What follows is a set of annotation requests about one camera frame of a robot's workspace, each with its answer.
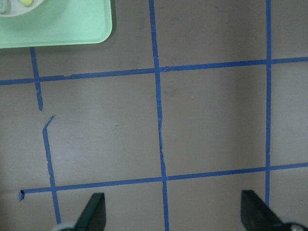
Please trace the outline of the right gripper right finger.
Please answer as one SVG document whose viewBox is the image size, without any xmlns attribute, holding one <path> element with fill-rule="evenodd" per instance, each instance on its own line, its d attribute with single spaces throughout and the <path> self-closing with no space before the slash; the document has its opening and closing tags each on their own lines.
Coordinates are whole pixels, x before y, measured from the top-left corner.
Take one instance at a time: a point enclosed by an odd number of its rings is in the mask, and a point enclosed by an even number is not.
<svg viewBox="0 0 308 231">
<path fill-rule="evenodd" d="M 253 190 L 241 191 L 241 222 L 246 231 L 289 230 Z"/>
</svg>

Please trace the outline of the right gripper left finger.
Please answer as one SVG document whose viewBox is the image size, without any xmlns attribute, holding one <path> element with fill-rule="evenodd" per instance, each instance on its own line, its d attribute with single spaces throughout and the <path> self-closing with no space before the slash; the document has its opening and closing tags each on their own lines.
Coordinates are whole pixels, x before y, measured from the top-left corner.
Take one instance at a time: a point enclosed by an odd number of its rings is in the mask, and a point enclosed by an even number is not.
<svg viewBox="0 0 308 231">
<path fill-rule="evenodd" d="M 74 225 L 74 231 L 103 231 L 106 226 L 104 193 L 94 193 Z"/>
</svg>

